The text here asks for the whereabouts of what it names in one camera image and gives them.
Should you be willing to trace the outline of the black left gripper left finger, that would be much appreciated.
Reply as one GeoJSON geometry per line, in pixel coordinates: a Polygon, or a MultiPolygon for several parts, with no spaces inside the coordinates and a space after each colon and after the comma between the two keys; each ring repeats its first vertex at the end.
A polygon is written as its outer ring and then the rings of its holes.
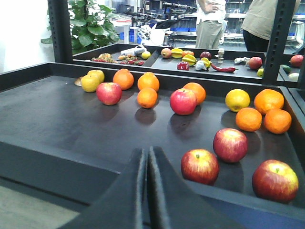
{"type": "Polygon", "coordinates": [[[143,229],[146,154],[134,149],[111,186],[62,229],[143,229]]]}

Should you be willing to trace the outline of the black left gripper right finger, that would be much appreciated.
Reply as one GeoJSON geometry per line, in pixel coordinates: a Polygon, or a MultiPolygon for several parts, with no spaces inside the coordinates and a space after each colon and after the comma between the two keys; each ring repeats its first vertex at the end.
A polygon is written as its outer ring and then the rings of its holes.
{"type": "Polygon", "coordinates": [[[244,228],[194,193],[159,146],[150,147],[148,153],[147,197],[153,229],[244,228]]]}

